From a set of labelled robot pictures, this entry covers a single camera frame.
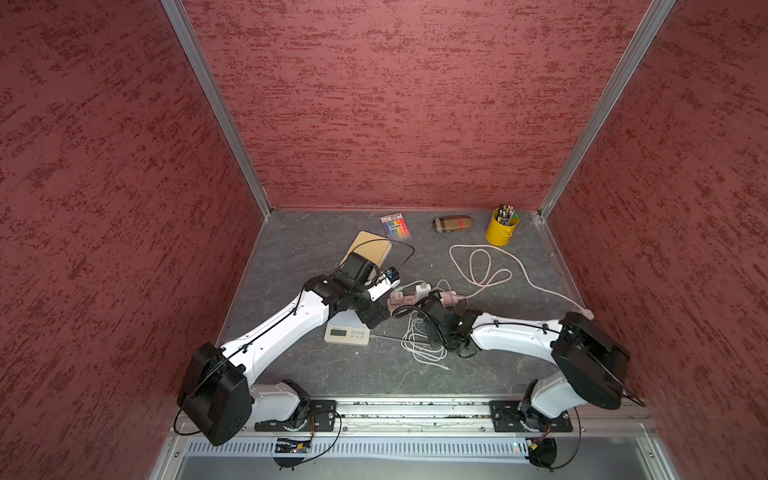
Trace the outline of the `white charger adapter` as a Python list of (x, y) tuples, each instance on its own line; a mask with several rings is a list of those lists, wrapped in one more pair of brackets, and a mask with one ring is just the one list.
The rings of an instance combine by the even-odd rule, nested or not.
[(432, 290), (432, 286), (429, 283), (418, 282), (415, 284), (415, 287), (414, 287), (414, 296), (416, 300), (419, 301), (422, 298), (425, 298), (426, 296), (428, 296), (431, 290)]

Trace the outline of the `pink power strip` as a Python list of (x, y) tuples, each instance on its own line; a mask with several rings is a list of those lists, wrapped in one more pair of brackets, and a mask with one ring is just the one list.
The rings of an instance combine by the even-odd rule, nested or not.
[(389, 311), (393, 313), (399, 307), (426, 305), (430, 300), (439, 302), (443, 307), (455, 307), (461, 300), (465, 300), (465, 297), (457, 294), (453, 290), (450, 290), (450, 291), (431, 290), (428, 296), (426, 296), (425, 298), (422, 298), (419, 301), (416, 300), (414, 294), (410, 294), (410, 295), (405, 294), (405, 300), (402, 305), (399, 305), (399, 306), (393, 305), (390, 302), (390, 296), (386, 300), (386, 303)]

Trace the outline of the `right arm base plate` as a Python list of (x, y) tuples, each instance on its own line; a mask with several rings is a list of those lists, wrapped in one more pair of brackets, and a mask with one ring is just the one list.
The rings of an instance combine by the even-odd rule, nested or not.
[(566, 413), (552, 419), (533, 408), (520, 407), (520, 401), (495, 400), (489, 402), (490, 418), (496, 433), (572, 433), (571, 420)]

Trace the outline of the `yellow pen cup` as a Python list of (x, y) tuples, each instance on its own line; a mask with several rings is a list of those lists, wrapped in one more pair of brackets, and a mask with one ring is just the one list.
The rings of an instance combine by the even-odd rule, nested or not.
[(493, 246), (507, 245), (514, 236), (520, 215), (511, 205), (499, 205), (492, 213), (486, 230), (486, 240)]

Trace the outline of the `beige kitchen scale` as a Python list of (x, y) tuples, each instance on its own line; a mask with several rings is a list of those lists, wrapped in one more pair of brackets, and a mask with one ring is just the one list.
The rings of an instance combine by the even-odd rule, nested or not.
[(379, 235), (360, 231), (341, 260), (343, 264), (351, 253), (361, 255), (365, 259), (381, 267), (392, 249), (392, 242)]

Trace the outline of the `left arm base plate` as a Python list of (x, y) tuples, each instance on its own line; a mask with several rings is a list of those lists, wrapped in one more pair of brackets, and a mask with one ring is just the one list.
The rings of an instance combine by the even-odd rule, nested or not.
[(284, 421), (269, 420), (256, 422), (256, 432), (309, 435), (332, 432), (336, 426), (336, 400), (302, 400), (297, 410)]

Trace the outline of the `blue top kitchen scale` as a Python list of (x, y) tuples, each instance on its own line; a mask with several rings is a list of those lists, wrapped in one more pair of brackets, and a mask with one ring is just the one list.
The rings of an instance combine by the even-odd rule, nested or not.
[(356, 312), (344, 311), (326, 323), (324, 340), (329, 344), (367, 346), (370, 341), (370, 329)]

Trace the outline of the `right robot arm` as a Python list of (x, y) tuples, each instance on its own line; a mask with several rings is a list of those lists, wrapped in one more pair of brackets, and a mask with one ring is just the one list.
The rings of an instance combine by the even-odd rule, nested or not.
[(628, 350), (584, 314), (522, 320), (478, 310), (458, 314), (431, 294), (413, 306), (429, 341), (459, 356), (504, 351), (552, 363), (549, 377), (532, 380), (509, 418), (515, 427), (544, 432), (555, 419), (582, 405), (617, 410), (624, 398)]

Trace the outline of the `aluminium front rail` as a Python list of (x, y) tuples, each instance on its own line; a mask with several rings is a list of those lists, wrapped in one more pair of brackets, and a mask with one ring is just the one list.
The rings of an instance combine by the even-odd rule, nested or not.
[(509, 397), (482, 396), (427, 396), (427, 397), (315, 397), (311, 399), (336, 400), (336, 426), (332, 432), (309, 435), (256, 432), (253, 427), (263, 420), (257, 411), (235, 424), (231, 433), (216, 445), (237, 436), (271, 435), (274, 437), (306, 438), (310, 435), (333, 436), (406, 436), (406, 437), (480, 437), (516, 436), (552, 437), (641, 437), (653, 436), (658, 429), (646, 408), (624, 400), (618, 410), (604, 410), (582, 405), (566, 413), (571, 420), (572, 433), (496, 433), (490, 418), (489, 402), (495, 400), (518, 401)]

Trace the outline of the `pink charger adapter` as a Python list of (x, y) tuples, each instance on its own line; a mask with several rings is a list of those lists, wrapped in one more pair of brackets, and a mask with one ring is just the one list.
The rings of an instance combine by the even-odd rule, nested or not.
[(390, 302), (393, 305), (399, 306), (404, 303), (405, 294), (402, 291), (392, 292), (390, 294)]

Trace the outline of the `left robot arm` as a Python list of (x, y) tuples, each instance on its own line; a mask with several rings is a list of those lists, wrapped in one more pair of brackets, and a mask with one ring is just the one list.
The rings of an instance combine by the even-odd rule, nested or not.
[(297, 418), (304, 391), (286, 380), (259, 384), (260, 375), (339, 313), (351, 311), (369, 328), (388, 319), (381, 299), (399, 283), (396, 268), (381, 270), (348, 254), (336, 271), (307, 280), (286, 307), (258, 327), (220, 347), (206, 342), (195, 350), (177, 397), (179, 412), (214, 446), (234, 438), (248, 422)]

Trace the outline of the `brown pencil case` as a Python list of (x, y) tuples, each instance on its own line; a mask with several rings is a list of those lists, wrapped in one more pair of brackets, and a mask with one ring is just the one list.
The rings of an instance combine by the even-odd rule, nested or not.
[(473, 225), (473, 219), (466, 215), (437, 217), (432, 222), (432, 228), (436, 233), (452, 233), (469, 230)]

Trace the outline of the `colourful highlighter pack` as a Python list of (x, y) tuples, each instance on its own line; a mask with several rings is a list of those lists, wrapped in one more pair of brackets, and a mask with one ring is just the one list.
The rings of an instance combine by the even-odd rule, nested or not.
[(380, 222), (386, 237), (390, 240), (404, 241), (411, 237), (401, 212), (384, 215), (380, 218)]

